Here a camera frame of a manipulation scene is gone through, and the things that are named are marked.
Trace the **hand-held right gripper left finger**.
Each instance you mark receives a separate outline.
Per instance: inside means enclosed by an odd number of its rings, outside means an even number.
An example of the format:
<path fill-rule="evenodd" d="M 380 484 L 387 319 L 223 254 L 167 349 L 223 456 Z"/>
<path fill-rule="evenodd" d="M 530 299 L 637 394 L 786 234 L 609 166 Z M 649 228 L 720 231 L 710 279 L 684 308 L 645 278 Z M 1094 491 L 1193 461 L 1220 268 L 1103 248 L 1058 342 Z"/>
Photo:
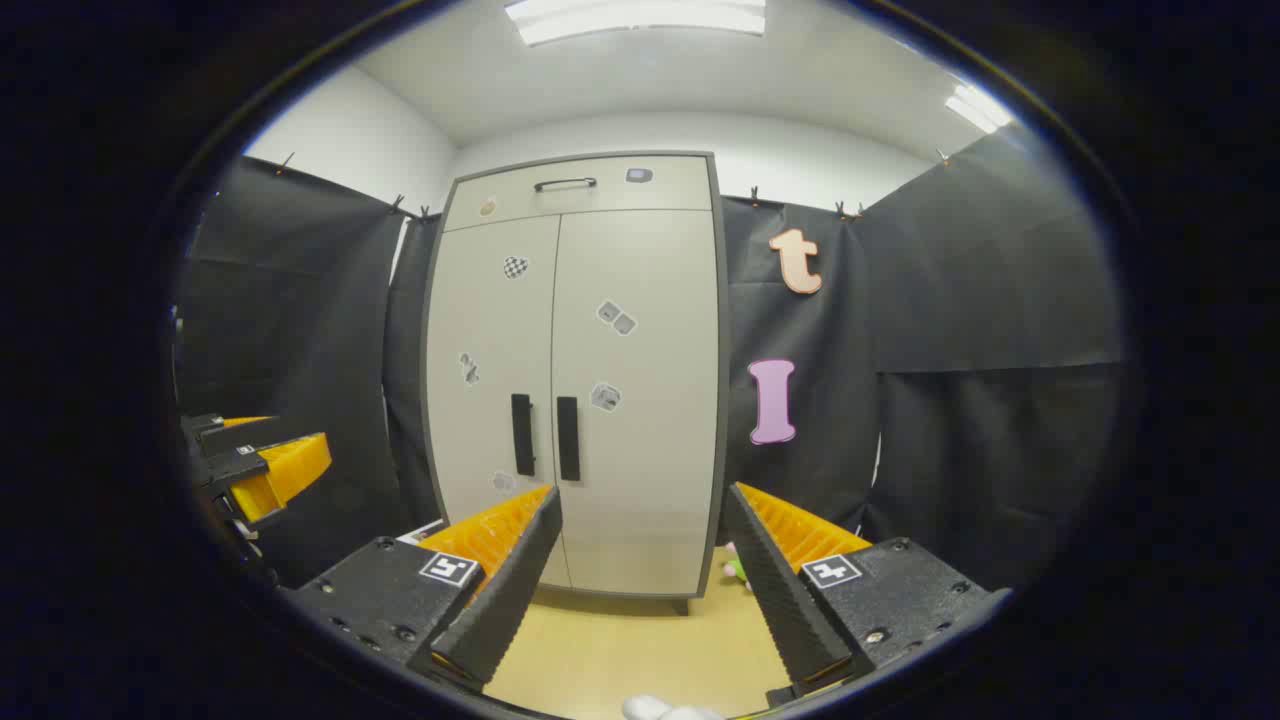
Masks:
<path fill-rule="evenodd" d="M 561 529 L 559 492 L 538 486 L 417 543 L 378 537 L 285 596 L 378 659 L 481 691 L 524 621 Z"/>

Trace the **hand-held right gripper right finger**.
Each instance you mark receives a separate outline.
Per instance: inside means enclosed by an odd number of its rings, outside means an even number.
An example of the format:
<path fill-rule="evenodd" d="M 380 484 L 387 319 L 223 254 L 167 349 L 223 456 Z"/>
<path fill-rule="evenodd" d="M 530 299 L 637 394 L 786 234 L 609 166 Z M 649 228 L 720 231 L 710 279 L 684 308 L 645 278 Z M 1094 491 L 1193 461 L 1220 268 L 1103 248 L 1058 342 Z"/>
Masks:
<path fill-rule="evenodd" d="M 908 537 L 872 543 L 744 483 L 722 518 L 787 684 L 773 707 L 860 687 L 986 623 L 1010 596 Z"/>

